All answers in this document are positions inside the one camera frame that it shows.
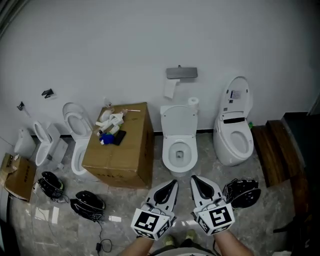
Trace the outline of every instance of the smart toilet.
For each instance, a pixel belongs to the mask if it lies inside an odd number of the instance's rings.
[[[185,105],[161,106],[162,160],[175,177],[190,172],[198,160],[198,111]]]
[[[71,160],[73,173],[83,179],[97,181],[98,179],[93,174],[82,167],[82,161],[93,130],[90,118],[80,105],[72,102],[63,106],[62,113],[66,127],[75,141]]]
[[[246,78],[236,76],[229,80],[213,127],[214,150],[225,166],[238,165],[252,155],[254,140],[246,120],[252,105]]]
[[[36,166],[48,164],[51,160],[60,164],[67,151],[68,144],[60,138],[60,133],[53,123],[33,124],[34,132],[41,144],[35,156]]]

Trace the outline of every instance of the marble floor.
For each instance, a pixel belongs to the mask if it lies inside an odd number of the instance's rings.
[[[261,196],[258,202],[245,209],[234,211],[235,224],[231,231],[244,244],[251,248],[256,256],[272,255],[274,251],[283,249],[286,242],[284,233],[273,234],[273,229],[287,224],[294,217],[294,206],[291,185],[288,181],[266,188],[263,172],[256,152],[244,163],[227,167],[223,166],[215,154],[212,134],[197,135],[198,161],[192,170],[193,174],[204,176],[218,183],[221,188],[234,178],[250,178],[259,181]],[[79,179],[71,170],[71,159],[75,142],[70,138],[68,150],[62,161],[63,170],[54,173],[63,181],[65,194],[74,198],[82,190],[99,195],[106,202],[106,210],[100,221],[103,232],[102,239],[112,240],[110,253],[117,255],[135,240],[136,235],[130,224],[136,208],[140,207],[148,191],[110,187],[102,182]],[[153,182],[156,186],[172,179],[162,162],[163,137],[155,137]],[[40,177],[44,169],[38,168]],[[169,231],[178,242],[182,242],[188,229],[198,233],[197,242],[211,249],[213,238],[206,236],[201,227],[193,221],[190,212],[194,209],[189,186],[190,177],[179,180],[179,194],[174,212],[177,220]],[[77,215],[67,203],[52,202],[40,190],[34,190],[30,203],[12,198],[10,201],[10,223],[14,227],[22,256],[96,256],[96,243],[100,242],[101,228],[98,223]],[[161,248],[162,241],[156,241],[152,251]]]

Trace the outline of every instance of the cardboard box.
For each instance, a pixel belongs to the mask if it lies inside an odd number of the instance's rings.
[[[27,159],[21,156],[15,159],[6,153],[1,164],[0,182],[10,194],[29,202],[36,169]]]
[[[152,184],[155,137],[147,103],[116,105],[114,113],[122,109],[140,112],[128,111],[123,118],[124,124],[120,129],[126,131],[126,135],[121,144],[101,145],[93,132],[82,166],[110,186],[149,189]]]

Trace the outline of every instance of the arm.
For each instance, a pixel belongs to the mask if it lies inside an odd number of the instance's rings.
[[[153,244],[154,241],[149,238],[138,237],[120,256],[146,256]]]
[[[243,243],[241,243],[229,230],[214,234],[222,256],[254,256]]]

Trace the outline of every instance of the pants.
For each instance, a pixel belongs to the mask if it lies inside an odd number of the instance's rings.
[[[179,247],[193,247],[193,248],[196,248],[198,250],[205,251],[207,253],[213,254],[212,251],[201,247],[199,244],[193,242],[191,239],[184,240]],[[176,249],[176,248],[177,247],[174,246],[174,245],[167,245],[165,247],[162,247],[161,249],[155,250],[153,253],[150,254],[150,256],[155,256],[155,255],[161,254],[161,253],[163,253],[165,251],[169,251],[169,250]]]

